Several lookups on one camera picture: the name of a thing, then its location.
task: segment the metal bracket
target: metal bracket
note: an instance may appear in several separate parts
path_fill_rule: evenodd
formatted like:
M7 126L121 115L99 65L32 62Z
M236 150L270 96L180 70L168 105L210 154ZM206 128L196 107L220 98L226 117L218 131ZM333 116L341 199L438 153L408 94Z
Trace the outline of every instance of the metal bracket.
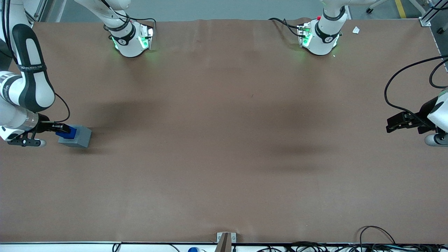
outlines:
M221 239L221 236L223 235L223 233L225 233L225 232L216 233L216 242L217 243L220 242L220 239ZM230 237L232 238L232 243L237 242L237 234L232 233L232 232L230 232L230 234L231 234Z
M418 21L420 22L420 25L421 25L422 27L430 27L430 26L431 26L431 22L423 23L422 17L419 17L419 18L418 18Z

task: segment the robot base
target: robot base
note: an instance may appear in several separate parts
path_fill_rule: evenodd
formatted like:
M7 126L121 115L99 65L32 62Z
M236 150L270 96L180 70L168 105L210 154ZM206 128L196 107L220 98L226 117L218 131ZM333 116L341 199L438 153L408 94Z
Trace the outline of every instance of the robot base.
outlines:
M87 148L89 147L90 136L92 135L92 130L86 128L82 125L69 125L76 129L76 134L73 139L66 139L59 137L58 143L72 148Z
M112 38L115 49L128 58L137 57L146 49L151 49L152 36L154 29L138 22L131 22L137 31L127 45L121 44L121 39L116 41Z
M299 37L300 46L308 49L315 55L321 56L331 52L333 47L336 46L339 35L330 43L324 43L316 34L315 26L317 22L317 19L311 20L311 22L305 23L303 26L298 26L297 31L300 35L305 36L305 38Z

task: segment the blue block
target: blue block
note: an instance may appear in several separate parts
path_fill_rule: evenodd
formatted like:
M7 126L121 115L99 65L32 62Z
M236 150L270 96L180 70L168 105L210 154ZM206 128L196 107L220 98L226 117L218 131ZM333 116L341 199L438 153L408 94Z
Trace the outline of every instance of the blue block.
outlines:
M76 129L75 137L73 139L65 139L63 137L59 137L58 143L72 148L87 148L89 146L92 130L82 125L69 126Z
M76 135L76 129L73 127L70 127L70 133L64 133L64 132L56 132L56 135L64 138L64 139L74 139Z

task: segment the black cable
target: black cable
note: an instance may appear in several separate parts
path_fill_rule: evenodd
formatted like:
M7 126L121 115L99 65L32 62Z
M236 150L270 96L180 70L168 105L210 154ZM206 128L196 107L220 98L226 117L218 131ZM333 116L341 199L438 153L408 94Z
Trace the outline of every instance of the black cable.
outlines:
M429 59L425 59L425 60L422 60L422 61L418 61L418 62L412 63L412 64L407 65L407 66L403 67L402 69L398 70L398 71L397 71L397 72L396 72L396 73L389 79L388 83L386 84L386 87L384 88L384 100L386 101L386 103L387 103L389 106L393 107L393 108L396 108L396 109L399 109L399 110L403 110L403 111L408 112L409 114L411 114L412 116L414 116L417 120L419 120L420 122L422 122L426 127L430 128L430 129L432 129L432 130L435 130L434 127L428 125L423 119L421 119L420 117L418 117L416 114L414 114L414 113L413 113L412 111L410 111L409 109L405 109L405 108L403 108L403 107L400 107L400 106L397 106L397 105L394 105L394 104L390 103L390 102L389 102L389 99L388 99L388 88L389 88L389 85L391 84L392 80L393 80L398 74L400 74L400 73L403 72L404 70L408 69L409 67L413 67L413 66L418 65L418 64L421 64L421 63L425 63L425 62L428 62L428 61L433 61L433 60L437 60L437 59L441 59L441 58L446 58L446 57L448 57L448 55L442 55L442 56L432 57L432 58L429 58Z
M1 52L1 54L5 55L6 57L8 57L8 58L12 59L12 57L11 57L10 55L8 55L8 54L4 53L4 52L3 52L2 50L0 50L0 52Z
M437 71L437 69L438 69L439 67L443 66L446 62L448 62L448 59L446 59L446 60L440 62L440 63L439 63L439 64L432 70L431 74L429 75L429 83L431 84L432 87L435 87L435 88L442 88L442 89L448 87L448 86L437 86L437 85L434 84L434 82L432 82L432 77L434 76L434 74L435 74L435 72Z
M65 100L60 95L58 95L56 92L55 92L55 95L57 97L59 97L59 99L65 104L65 106L67 107L67 112L68 112L66 119L64 119L62 121L55 121L55 123L65 122L70 118L70 108L69 108L68 104L65 102Z
M361 231L361 233L359 234L359 246L361 247L361 252L362 252L362 234L364 233L364 231L366 231L369 228L376 228L376 229L379 229L379 230L383 231L384 233L386 233L390 237L390 239L392 240L393 244L396 244L396 242L395 242L394 238L392 237L392 235L390 235L390 233L388 233L386 230L380 228L379 226L366 226Z
M274 251L277 251L277 252L283 252L283 251L279 250L278 248L274 248L274 247L271 247L271 246L269 246L269 247L267 247L267 248L264 248L264 249L260 249L260 250L258 250L257 252L263 252L263 251L265 251L265 250L267 250L267 249L269 249L269 250L274 250Z
M289 29L289 31L292 32L292 34L296 35L297 37L305 38L304 35L297 34L291 29L291 28L297 29L297 26L292 26L292 25L288 24L288 22L286 22L286 18L284 18L283 21L281 21L280 19L278 19L276 17L272 17L269 20L279 21L282 25L286 26Z
M3 29L3 37L4 37L4 42L6 43L6 47L8 48L9 53L11 53L12 56L7 55L6 53L2 52L4 55L8 56L9 58L14 58L14 53L12 52L11 49L11 41L9 40L9 34L7 34L7 29L6 29L6 20L7 20L7 1L6 0L2 0L2 29Z
M280 19L278 19L278 18L276 18L276 17L269 18L268 20L274 20L274 21L277 21L277 22L282 23L284 26L288 25L288 26L291 27L291 28L296 28L296 29L297 29L297 26L293 26L293 25L284 23L282 20L280 20Z
M430 7L431 9L433 9L433 10L447 10L448 9L448 7L443 7L443 8L437 8L437 7Z
M178 248L176 248L174 245L170 244L171 247L175 248L177 252L181 252Z
M115 12L115 14L127 18L127 16L122 15L122 14L120 14L120 13L117 13L114 9L112 9L111 6L106 2L106 0L101 0L101 2L102 2L104 5L106 5L111 11ZM154 21L154 25L155 25L155 23L156 23L156 20L153 19L153 18L133 18L133 17L129 17L129 18L132 19L132 20L135 20L135 21L138 21L138 20L153 20L153 21Z
M112 246L112 252L118 252L120 247L121 247L121 243L114 243L114 245Z
M14 62L16 64L19 64L18 61L17 61L17 58L16 58L16 56L14 55L14 52L13 52L13 46L11 44L11 39L9 39L9 34L10 34L9 33L9 11L11 10L10 5L11 5L11 0L8 0L7 6L6 6L7 7L7 11L6 11L6 34L8 35L9 50L11 52L11 55L13 56Z

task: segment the white robotic arm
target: white robotic arm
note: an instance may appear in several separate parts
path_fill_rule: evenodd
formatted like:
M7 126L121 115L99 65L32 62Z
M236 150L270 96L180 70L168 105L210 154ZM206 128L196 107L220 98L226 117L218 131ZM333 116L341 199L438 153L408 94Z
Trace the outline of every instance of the white robotic arm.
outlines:
M439 94L434 108L427 117L437 128L436 134L425 137L425 143L434 147L448 147L448 88Z
M10 43L21 75L0 71L0 136L11 141L35 128L37 112L49 108L55 94L37 37L25 15L22 0L11 0L9 17L2 18L1 38Z
M135 57L149 49L152 27L132 21L124 12L130 0L75 0L103 21L112 35L115 48L125 57Z
M372 4L376 0L319 0L323 15L298 28L299 43L315 55L328 54L339 38L339 32L347 20L345 5Z
M109 29L115 47L123 56L134 57L148 49L153 29L132 22L123 11L130 0L76 0L97 15ZM39 114L49 108L55 93L47 75L36 34L26 17L23 0L10 0L2 10L1 38L9 44L21 75L0 71L0 136L10 144L44 146L36 133L70 134L70 127Z

